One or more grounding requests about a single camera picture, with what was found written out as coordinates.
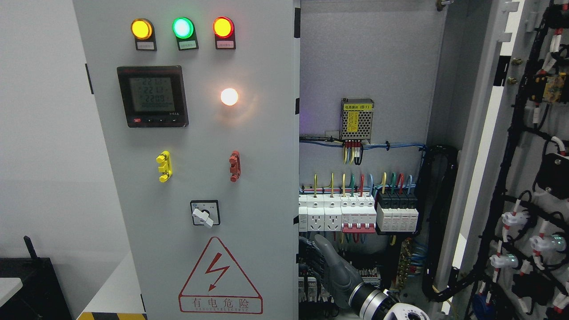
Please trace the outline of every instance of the green wire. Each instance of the green wire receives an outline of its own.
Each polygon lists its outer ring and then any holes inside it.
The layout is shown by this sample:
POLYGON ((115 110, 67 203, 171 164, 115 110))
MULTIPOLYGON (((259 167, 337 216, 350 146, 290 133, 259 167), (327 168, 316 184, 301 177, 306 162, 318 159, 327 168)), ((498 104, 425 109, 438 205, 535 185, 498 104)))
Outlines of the green wire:
POLYGON ((355 184, 355 182, 356 182, 356 179, 354 177, 354 174, 352 174, 352 179, 350 180, 350 188, 352 189, 352 196, 354 196, 354 187, 355 187, 354 184, 355 184))

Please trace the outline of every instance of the warning triangle sign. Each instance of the warning triangle sign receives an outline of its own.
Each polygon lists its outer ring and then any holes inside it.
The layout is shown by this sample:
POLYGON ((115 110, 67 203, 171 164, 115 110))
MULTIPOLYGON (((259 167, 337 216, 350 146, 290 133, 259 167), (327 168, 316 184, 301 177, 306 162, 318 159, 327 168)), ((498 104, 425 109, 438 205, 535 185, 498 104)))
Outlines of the warning triangle sign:
POLYGON ((263 298, 229 249, 211 237, 178 296, 180 311, 263 313, 263 298))

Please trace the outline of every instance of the lcd display screen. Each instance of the lcd display screen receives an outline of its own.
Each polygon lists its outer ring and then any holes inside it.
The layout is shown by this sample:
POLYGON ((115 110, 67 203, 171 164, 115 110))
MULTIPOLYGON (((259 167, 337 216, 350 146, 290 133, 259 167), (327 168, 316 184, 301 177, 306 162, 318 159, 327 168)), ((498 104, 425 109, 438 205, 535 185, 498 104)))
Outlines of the lcd display screen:
POLYGON ((135 112, 174 112, 174 95, 169 77, 130 78, 135 112))

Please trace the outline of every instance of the digital power meter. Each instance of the digital power meter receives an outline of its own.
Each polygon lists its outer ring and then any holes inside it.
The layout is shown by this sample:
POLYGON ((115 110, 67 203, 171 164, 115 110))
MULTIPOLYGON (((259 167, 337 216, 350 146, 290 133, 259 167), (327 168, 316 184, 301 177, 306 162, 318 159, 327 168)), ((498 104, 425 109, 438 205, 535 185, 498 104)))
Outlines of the digital power meter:
POLYGON ((131 128, 188 125, 182 67, 118 67, 118 82, 131 128))

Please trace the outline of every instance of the yellow black hazard stripe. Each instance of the yellow black hazard stripe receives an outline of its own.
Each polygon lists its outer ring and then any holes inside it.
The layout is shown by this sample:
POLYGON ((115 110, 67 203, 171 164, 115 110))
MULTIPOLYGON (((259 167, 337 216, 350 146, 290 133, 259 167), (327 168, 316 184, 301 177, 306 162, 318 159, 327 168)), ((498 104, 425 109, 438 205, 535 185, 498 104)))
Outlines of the yellow black hazard stripe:
POLYGON ((83 312, 77 320, 148 320, 140 313, 83 312))

